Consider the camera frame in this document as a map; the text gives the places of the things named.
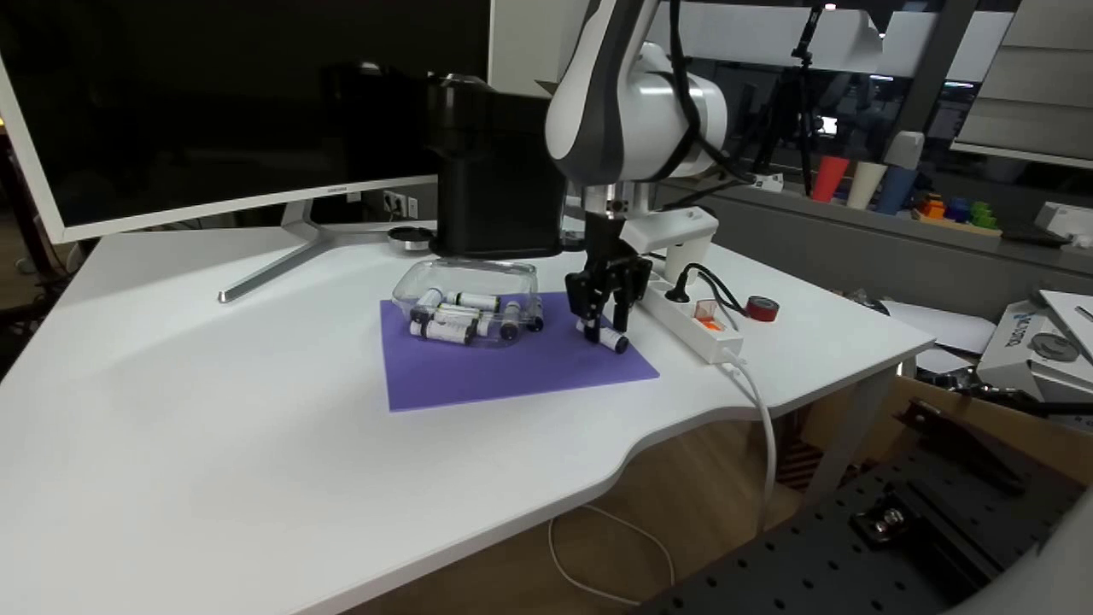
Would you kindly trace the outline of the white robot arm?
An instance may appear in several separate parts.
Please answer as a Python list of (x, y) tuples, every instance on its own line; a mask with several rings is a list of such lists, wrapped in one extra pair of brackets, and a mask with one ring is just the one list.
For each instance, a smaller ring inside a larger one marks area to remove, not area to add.
[(588, 342), (624, 330), (652, 264), (622, 240), (642, 185), (723, 168), (729, 100), (685, 65), (685, 41), (649, 41), (660, 0), (588, 0), (550, 96), (542, 140), (583, 204), (583, 267), (564, 278)]

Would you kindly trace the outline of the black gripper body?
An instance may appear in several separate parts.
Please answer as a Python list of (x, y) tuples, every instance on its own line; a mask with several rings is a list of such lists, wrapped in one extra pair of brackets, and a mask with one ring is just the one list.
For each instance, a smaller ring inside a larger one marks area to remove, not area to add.
[(566, 274), (566, 294), (576, 300), (606, 298), (608, 289), (620, 289), (628, 300), (640, 300), (652, 264), (640, 255), (622, 240), (624, 222), (608, 218), (598, 212), (583, 214), (583, 267), (576, 274)]

